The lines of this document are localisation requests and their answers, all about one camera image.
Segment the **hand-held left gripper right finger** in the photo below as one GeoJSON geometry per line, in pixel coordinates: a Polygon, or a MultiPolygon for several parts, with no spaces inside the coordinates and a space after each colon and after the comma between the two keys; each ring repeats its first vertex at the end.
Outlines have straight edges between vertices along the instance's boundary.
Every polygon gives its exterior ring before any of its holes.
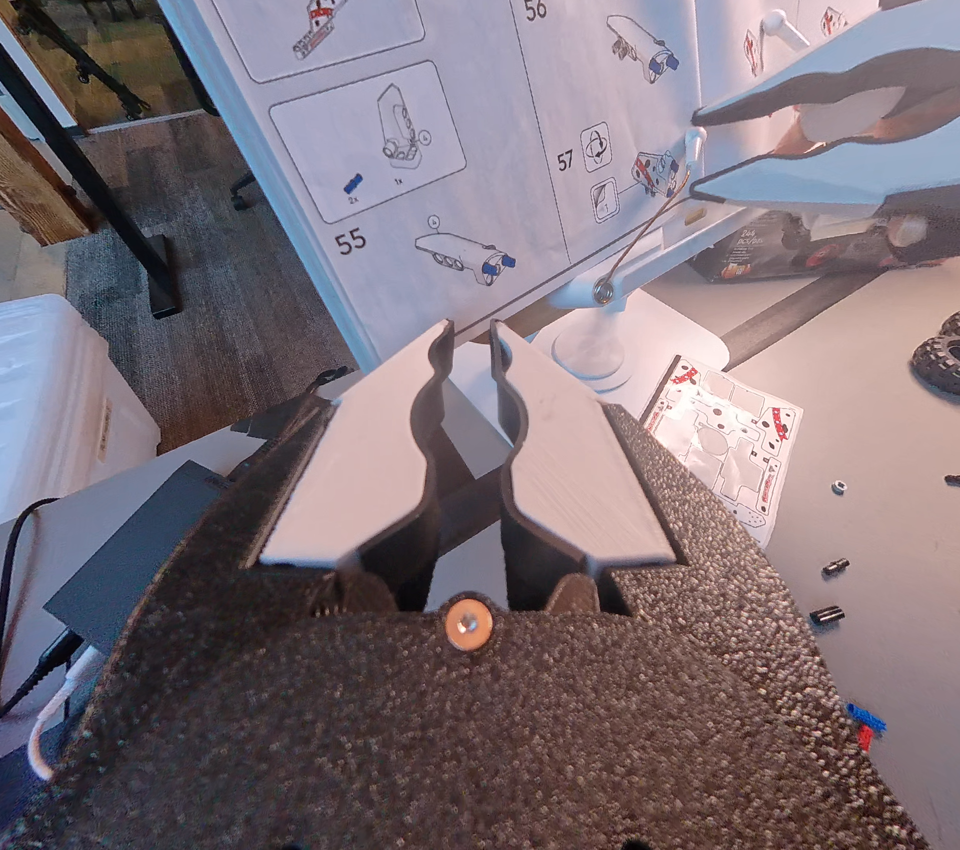
{"type": "Polygon", "coordinates": [[[512,443],[506,502],[588,569],[676,559],[595,392],[505,323],[490,326],[498,421],[512,443]]]}

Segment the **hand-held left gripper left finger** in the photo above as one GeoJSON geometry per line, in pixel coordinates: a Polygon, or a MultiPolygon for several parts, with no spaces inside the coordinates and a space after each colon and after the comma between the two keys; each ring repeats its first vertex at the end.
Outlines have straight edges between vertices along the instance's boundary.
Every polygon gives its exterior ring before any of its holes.
{"type": "Polygon", "coordinates": [[[430,443],[441,426],[454,324],[443,319],[347,389],[268,519],[258,560],[334,569],[372,560],[436,502],[430,443]]]}

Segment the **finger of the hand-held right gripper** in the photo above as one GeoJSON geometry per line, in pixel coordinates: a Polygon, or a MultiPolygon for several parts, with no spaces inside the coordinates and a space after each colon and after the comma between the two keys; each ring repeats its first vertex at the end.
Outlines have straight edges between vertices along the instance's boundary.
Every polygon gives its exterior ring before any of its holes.
{"type": "Polygon", "coordinates": [[[959,0],[922,0],[845,28],[747,91],[699,108],[692,122],[730,124],[868,90],[939,92],[958,82],[959,0]]]}
{"type": "Polygon", "coordinates": [[[808,155],[761,155],[698,180],[697,199],[868,215],[895,194],[958,188],[959,120],[898,142],[849,139],[808,155]]]}

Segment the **instruction booklet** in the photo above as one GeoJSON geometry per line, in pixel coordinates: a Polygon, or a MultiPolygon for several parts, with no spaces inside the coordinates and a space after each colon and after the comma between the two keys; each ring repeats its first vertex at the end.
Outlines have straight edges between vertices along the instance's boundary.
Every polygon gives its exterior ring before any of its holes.
{"type": "Polygon", "coordinates": [[[879,0],[159,0],[364,370],[629,242],[691,116],[879,0]]]}

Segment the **grey desk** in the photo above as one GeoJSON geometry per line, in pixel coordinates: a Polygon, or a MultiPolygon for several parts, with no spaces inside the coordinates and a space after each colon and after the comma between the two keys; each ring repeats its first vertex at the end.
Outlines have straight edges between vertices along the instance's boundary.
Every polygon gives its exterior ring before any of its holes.
{"type": "Polygon", "coordinates": [[[958,262],[896,271],[742,364],[805,407],[767,558],[674,479],[686,563],[628,616],[308,618],[238,595],[216,508],[11,844],[958,848],[958,403],[907,366],[957,309],[958,262]]]}

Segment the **black desk leg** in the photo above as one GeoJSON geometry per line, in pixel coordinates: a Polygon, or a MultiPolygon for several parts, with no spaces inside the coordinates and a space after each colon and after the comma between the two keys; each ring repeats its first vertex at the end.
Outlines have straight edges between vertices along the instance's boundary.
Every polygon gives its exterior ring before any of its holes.
{"type": "Polygon", "coordinates": [[[153,317],[161,319],[180,313],[183,302],[178,278],[170,260],[172,246],[167,238],[162,234],[147,237],[141,232],[135,221],[116,202],[99,172],[61,126],[4,47],[1,48],[1,79],[7,91],[51,146],[67,171],[78,181],[96,208],[147,271],[153,317]]]}

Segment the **toy truck box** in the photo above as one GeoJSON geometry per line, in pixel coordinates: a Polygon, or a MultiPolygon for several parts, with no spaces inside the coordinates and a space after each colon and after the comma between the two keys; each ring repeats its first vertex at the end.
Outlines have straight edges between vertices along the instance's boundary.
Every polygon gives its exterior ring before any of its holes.
{"type": "Polygon", "coordinates": [[[771,211],[701,251],[689,264],[707,281],[743,282],[876,271],[905,262],[894,256],[882,228],[813,239],[798,217],[771,211]]]}

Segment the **white sticker sheet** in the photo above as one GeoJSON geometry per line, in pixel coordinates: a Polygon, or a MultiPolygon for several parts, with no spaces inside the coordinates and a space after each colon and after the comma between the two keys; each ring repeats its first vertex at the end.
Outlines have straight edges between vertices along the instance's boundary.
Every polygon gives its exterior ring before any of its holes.
{"type": "Polygon", "coordinates": [[[802,409],[677,355],[642,426],[766,548],[802,409]]]}

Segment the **black power adapter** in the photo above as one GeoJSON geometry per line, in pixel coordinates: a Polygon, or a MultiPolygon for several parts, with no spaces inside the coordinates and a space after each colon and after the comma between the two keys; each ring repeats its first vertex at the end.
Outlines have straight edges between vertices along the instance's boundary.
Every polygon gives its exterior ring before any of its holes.
{"type": "Polygon", "coordinates": [[[44,609],[102,654],[110,653],[154,575],[228,484],[185,462],[44,609]]]}

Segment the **translucent plastic storage bin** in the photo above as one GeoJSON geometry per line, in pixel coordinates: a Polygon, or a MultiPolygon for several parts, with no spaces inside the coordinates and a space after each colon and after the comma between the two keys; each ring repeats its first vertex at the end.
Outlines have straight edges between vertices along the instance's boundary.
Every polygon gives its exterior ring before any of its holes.
{"type": "Polygon", "coordinates": [[[1,304],[1,520],[152,459],[161,432],[60,295],[1,304]]]}

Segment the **pile of small toy parts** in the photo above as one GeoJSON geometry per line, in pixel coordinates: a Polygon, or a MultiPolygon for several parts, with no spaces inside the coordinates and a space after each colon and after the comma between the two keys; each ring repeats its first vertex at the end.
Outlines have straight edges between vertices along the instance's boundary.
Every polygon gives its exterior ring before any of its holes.
{"type": "Polygon", "coordinates": [[[848,716],[856,724],[858,747],[868,753],[874,738],[886,733],[887,724],[877,715],[851,701],[847,701],[845,707],[848,716]]]}

